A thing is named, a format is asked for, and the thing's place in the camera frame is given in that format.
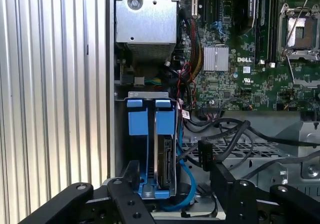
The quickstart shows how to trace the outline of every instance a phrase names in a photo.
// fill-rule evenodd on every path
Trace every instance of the white label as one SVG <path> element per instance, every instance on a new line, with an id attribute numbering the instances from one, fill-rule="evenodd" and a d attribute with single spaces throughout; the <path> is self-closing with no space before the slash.
<path id="1" fill-rule="evenodd" d="M 250 73 L 251 72 L 251 68 L 250 67 L 243 67 L 243 73 Z"/>
<path id="2" fill-rule="evenodd" d="M 241 58 L 241 57 L 238 57 L 238 58 L 237 58 L 237 61 L 238 61 L 238 62 L 245 62 L 245 63 L 252 63 L 251 58 Z"/>
<path id="3" fill-rule="evenodd" d="M 243 82 L 244 82 L 244 83 L 251 83 L 251 79 L 250 79 L 250 78 L 244 78 L 244 79 L 243 79 Z"/>
<path id="4" fill-rule="evenodd" d="M 190 114 L 188 111 L 182 110 L 182 117 L 185 119 L 190 119 Z"/>
<path id="5" fill-rule="evenodd" d="M 184 102 L 183 102 L 183 100 L 182 100 L 182 99 L 178 98 L 178 101 L 179 101 L 179 104 L 181 104 L 181 105 L 183 105 L 183 104 L 184 104 Z"/>
<path id="6" fill-rule="evenodd" d="M 260 25 L 263 26 L 266 22 L 266 3 L 265 3 L 266 0 L 261 0 L 261 23 Z"/>

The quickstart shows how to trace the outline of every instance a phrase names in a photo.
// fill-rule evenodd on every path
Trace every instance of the silver heatsink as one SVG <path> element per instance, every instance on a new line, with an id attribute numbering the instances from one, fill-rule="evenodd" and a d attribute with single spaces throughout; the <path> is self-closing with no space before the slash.
<path id="1" fill-rule="evenodd" d="M 165 60 L 171 55 L 175 44 L 127 43 L 136 60 Z"/>
<path id="2" fill-rule="evenodd" d="M 204 71 L 228 71 L 229 47 L 213 46 L 204 47 Z"/>

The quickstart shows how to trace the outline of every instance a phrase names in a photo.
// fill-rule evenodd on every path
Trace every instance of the screw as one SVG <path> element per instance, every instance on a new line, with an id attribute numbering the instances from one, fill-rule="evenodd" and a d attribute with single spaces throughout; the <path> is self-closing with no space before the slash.
<path id="1" fill-rule="evenodd" d="M 278 187 L 278 190 L 279 190 L 279 191 L 282 191 L 282 192 L 284 192 L 284 193 L 288 191 L 288 189 L 285 188 L 285 187 L 283 187 L 283 186 L 279 186 L 279 187 Z"/>
<path id="2" fill-rule="evenodd" d="M 240 185 L 242 185 L 242 186 L 248 186 L 249 185 L 249 183 L 247 182 L 247 181 L 240 181 Z"/>
<path id="3" fill-rule="evenodd" d="M 113 183 L 114 183 L 114 184 L 121 184 L 122 181 L 121 181 L 121 180 L 115 180 Z"/>
<path id="4" fill-rule="evenodd" d="M 77 186 L 77 189 L 78 189 L 78 190 L 83 190 L 83 189 L 85 189 L 86 187 L 87 187 L 86 184 L 81 184 L 81 185 Z"/>
<path id="5" fill-rule="evenodd" d="M 318 174 L 319 174 L 319 171 L 317 168 L 315 168 L 314 166 L 308 167 L 308 175 L 310 177 L 314 178 L 314 177 L 318 176 Z"/>
<path id="6" fill-rule="evenodd" d="M 133 8 L 137 8 L 139 6 L 139 0 L 132 0 L 131 1 L 131 6 Z"/>

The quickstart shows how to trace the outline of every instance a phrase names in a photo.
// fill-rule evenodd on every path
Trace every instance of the dell logo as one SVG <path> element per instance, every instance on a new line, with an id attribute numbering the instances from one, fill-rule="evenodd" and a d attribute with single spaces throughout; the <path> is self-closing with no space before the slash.
<path id="1" fill-rule="evenodd" d="M 252 63 L 251 58 L 237 58 L 238 62 Z"/>

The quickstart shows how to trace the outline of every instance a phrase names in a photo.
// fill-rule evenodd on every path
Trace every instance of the heatsink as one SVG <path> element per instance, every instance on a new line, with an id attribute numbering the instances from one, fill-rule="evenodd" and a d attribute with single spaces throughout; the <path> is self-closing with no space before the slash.
<path id="1" fill-rule="evenodd" d="M 203 71 L 228 71 L 229 47 L 213 46 L 204 47 Z"/>

